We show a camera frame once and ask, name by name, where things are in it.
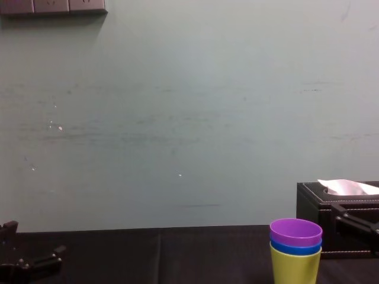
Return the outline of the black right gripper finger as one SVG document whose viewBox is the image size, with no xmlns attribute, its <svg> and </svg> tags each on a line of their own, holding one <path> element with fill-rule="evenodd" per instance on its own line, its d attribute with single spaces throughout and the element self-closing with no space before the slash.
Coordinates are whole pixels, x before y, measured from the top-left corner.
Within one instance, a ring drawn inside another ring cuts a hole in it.
<svg viewBox="0 0 379 284">
<path fill-rule="evenodd" d="M 378 223 L 355 217 L 339 204 L 331 205 L 333 229 L 336 234 L 365 243 L 373 256 L 378 256 Z"/>
</svg>

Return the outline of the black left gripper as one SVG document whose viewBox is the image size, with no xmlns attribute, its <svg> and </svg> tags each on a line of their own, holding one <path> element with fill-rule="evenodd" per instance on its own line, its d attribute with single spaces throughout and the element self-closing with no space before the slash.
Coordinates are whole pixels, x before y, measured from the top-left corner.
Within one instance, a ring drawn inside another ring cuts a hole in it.
<svg viewBox="0 0 379 284">
<path fill-rule="evenodd" d="M 1 261 L 13 258 L 18 222 L 9 221 L 1 225 Z M 19 259 L 16 263 L 1 264 L 1 283 L 28 283 L 30 277 L 51 276 L 60 272 L 66 246 L 59 246 L 51 253 L 32 259 Z"/>
</svg>

